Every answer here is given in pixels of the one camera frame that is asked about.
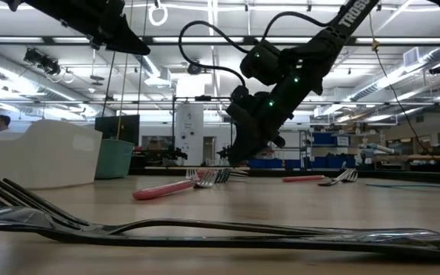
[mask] person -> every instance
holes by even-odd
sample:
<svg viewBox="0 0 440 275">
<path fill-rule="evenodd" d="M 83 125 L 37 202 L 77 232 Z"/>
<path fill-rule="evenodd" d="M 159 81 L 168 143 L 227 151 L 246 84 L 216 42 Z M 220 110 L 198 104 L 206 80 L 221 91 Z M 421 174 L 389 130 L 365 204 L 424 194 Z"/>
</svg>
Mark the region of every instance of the person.
<svg viewBox="0 0 440 275">
<path fill-rule="evenodd" d="M 9 124 L 11 123 L 11 118 L 7 115 L 0 115 L 0 132 L 10 132 Z"/>
</svg>

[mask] wooden table surface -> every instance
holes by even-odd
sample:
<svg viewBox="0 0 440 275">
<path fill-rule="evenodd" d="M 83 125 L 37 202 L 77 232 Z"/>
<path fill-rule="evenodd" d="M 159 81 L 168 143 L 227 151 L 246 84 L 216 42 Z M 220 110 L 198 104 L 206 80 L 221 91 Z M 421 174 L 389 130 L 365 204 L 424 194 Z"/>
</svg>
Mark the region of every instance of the wooden table surface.
<svg viewBox="0 0 440 275">
<path fill-rule="evenodd" d="M 37 191 L 92 222 L 121 224 L 145 218 L 194 218 L 347 228 L 419 227 L 440 231 L 440 190 L 366 187 L 405 183 L 359 179 L 329 188 L 250 178 L 214 189 L 186 190 L 135 202 L 134 190 L 180 178 L 139 176 L 68 189 Z M 234 235 L 222 231 L 155 228 L 134 235 Z M 440 274 L 440 264 L 378 254 L 205 248 L 104 247 L 61 244 L 39 235 L 0 232 L 0 274 Z"/>
</svg>

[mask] ceiling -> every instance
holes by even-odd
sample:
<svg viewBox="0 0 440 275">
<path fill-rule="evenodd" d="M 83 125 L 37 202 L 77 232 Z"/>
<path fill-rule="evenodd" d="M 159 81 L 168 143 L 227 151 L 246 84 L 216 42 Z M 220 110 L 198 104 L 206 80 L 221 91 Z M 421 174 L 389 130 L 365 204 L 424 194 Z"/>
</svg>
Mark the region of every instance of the ceiling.
<svg viewBox="0 0 440 275">
<path fill-rule="evenodd" d="M 125 14 L 131 18 L 131 28 L 139 37 L 176 37 L 184 25 L 194 20 L 211 21 L 222 31 L 231 37 L 261 36 L 269 20 L 281 11 L 301 11 L 311 17 L 322 21 L 330 21 L 337 15 L 337 10 L 345 0 L 187 0 L 166 1 L 160 4 L 167 7 L 168 17 L 160 26 L 151 24 L 146 16 L 148 7 L 154 5 L 154 1 L 127 0 Z M 312 10 L 307 12 L 307 4 L 311 2 Z M 378 37 L 440 37 L 440 11 L 438 6 L 423 0 L 382 0 L 382 10 L 372 13 L 373 28 Z M 162 11 L 155 11 L 154 18 L 159 21 L 163 16 Z M 270 36 L 306 36 L 311 37 L 320 31 L 307 21 L 299 18 L 285 17 L 277 21 L 270 29 Z M 186 36 L 209 36 L 209 29 L 204 26 L 192 27 Z M 0 37 L 62 37 L 82 35 L 76 31 L 62 27 L 60 23 L 45 14 L 28 6 L 22 5 L 17 12 L 11 12 L 5 3 L 0 2 Z M 370 21 L 366 18 L 364 23 L 354 33 L 355 37 L 370 37 Z M 0 44 L 0 56 L 16 64 L 26 67 L 23 57 L 27 48 L 34 47 L 46 55 L 57 58 L 59 64 L 67 68 L 70 74 L 53 77 L 53 81 L 60 86 L 68 88 L 80 95 L 93 99 L 103 100 L 110 79 L 110 64 L 113 53 L 104 48 L 95 53 L 86 45 L 60 46 L 55 45 L 24 45 L 24 44 Z M 242 46 L 249 50 L 251 46 Z M 381 63 L 389 70 L 402 63 L 403 53 L 412 47 L 385 47 L 380 48 Z M 180 55 L 178 46 L 174 45 L 150 45 L 151 54 L 148 56 L 157 67 L 168 68 L 174 81 L 186 77 L 186 61 Z M 185 46 L 186 54 L 198 60 L 200 63 L 213 64 L 214 61 L 220 66 L 226 66 L 240 72 L 239 65 L 244 54 L 233 47 L 221 45 L 188 45 Z M 126 100 L 138 100 L 138 92 L 142 96 L 140 100 L 171 99 L 173 88 L 148 86 L 144 81 L 147 76 L 140 74 L 140 64 L 131 55 L 117 53 L 114 61 L 114 69 L 111 71 L 109 93 L 120 99 L 121 94 L 127 94 Z M 42 77 L 42 83 L 48 82 L 45 75 L 35 67 L 30 71 Z M 380 64 L 374 52 L 369 46 L 345 47 L 341 56 L 335 62 L 333 70 L 324 79 L 325 92 L 322 96 L 310 94 L 306 100 L 338 101 L 347 98 L 356 87 L 370 82 L 375 75 L 381 73 Z M 105 78 L 103 86 L 92 86 L 90 75 Z M 218 72 L 218 89 L 214 89 L 212 76 L 202 76 L 205 82 L 205 94 L 216 96 L 229 96 L 232 90 L 239 85 L 238 79 L 228 73 Z M 413 77 L 411 86 L 401 85 L 402 90 L 413 89 L 423 84 L 422 77 Z M 247 81 L 247 87 L 252 93 L 269 91 L 271 87 L 263 86 L 255 79 Z M 389 101 L 393 94 L 387 96 L 374 95 L 373 99 Z M 137 106 L 125 105 L 125 108 L 136 109 Z M 301 105 L 300 110 L 313 110 L 316 105 Z M 168 108 L 167 105 L 141 105 L 141 109 Z"/>
</svg>

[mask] red handle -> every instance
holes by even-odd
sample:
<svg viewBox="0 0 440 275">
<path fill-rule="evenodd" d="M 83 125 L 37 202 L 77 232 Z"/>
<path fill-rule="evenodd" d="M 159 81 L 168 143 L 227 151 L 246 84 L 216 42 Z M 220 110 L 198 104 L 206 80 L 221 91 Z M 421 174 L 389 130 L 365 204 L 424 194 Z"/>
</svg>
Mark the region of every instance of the red handle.
<svg viewBox="0 0 440 275">
<path fill-rule="evenodd" d="M 289 176 L 284 177 L 281 180 L 285 183 L 295 183 L 302 181 L 316 181 L 316 180 L 324 180 L 325 176 Z"/>
<path fill-rule="evenodd" d="M 164 186 L 142 189 L 134 192 L 133 197 L 137 200 L 155 199 L 169 193 L 188 189 L 190 187 L 193 187 L 193 184 L 194 182 L 191 180 L 184 180 L 178 183 L 171 183 Z"/>
</svg>

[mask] teal bin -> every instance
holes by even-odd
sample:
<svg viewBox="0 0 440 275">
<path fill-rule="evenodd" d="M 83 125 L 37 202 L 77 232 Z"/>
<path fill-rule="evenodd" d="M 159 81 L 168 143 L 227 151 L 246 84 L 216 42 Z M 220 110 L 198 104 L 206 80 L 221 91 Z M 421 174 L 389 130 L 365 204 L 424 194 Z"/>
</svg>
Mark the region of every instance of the teal bin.
<svg viewBox="0 0 440 275">
<path fill-rule="evenodd" d="M 114 139 L 101 141 L 95 179 L 117 179 L 128 175 L 134 144 Z"/>
</svg>

